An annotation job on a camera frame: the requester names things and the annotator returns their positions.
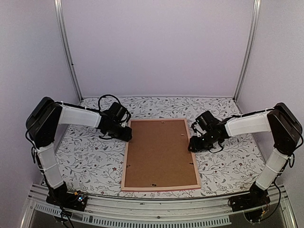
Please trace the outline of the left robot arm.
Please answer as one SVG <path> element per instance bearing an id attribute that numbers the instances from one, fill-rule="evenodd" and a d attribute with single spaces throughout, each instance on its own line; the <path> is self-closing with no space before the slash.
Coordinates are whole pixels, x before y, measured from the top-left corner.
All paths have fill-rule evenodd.
<path id="1" fill-rule="evenodd" d="M 57 127 L 62 124 L 81 125 L 100 130 L 101 139 L 118 139 L 128 142 L 132 130 L 126 124 L 131 119 L 130 112 L 116 100 L 109 109 L 101 110 L 56 102 L 44 97 L 26 120 L 26 139 L 32 144 L 33 161 L 43 174 L 50 197 L 60 206 L 69 203 L 84 203 L 79 191 L 67 192 L 55 158 L 54 141 Z"/>

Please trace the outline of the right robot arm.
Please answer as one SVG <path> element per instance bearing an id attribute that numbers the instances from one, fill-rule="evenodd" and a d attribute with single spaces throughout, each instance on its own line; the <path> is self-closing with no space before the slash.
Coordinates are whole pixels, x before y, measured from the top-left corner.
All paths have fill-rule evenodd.
<path id="1" fill-rule="evenodd" d="M 191 128 L 194 135 L 190 138 L 188 151 L 211 151 L 217 143 L 231 137 L 269 132 L 272 134 L 274 148 L 259 177 L 253 182 L 248 194 L 229 198 L 233 210 L 241 210 L 268 204 L 268 188 L 275 183 L 284 171 L 294 152 L 303 145 L 303 128 L 297 118 L 284 103 L 274 107 L 243 115 L 233 115 L 219 120 L 210 111 L 205 111 L 195 119 Z"/>

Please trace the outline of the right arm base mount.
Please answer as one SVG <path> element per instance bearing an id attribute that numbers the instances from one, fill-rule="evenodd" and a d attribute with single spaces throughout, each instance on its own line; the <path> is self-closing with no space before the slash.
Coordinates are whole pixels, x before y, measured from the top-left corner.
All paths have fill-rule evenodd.
<path id="1" fill-rule="evenodd" d="M 252 209 L 255 207 L 263 206 L 270 203 L 270 197 L 268 194 L 258 196 L 256 194 L 243 194 L 232 196 L 228 199 L 228 206 L 232 208 L 233 212 Z"/>

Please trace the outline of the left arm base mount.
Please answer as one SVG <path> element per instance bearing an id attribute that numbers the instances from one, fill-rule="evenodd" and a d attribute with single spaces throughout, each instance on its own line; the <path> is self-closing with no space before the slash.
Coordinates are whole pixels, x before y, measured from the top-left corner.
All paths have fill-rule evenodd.
<path id="1" fill-rule="evenodd" d="M 46 202 L 65 209 L 85 211 L 87 200 L 87 194 L 81 191 L 70 193 L 66 190 L 53 190 L 52 192 L 49 191 Z"/>

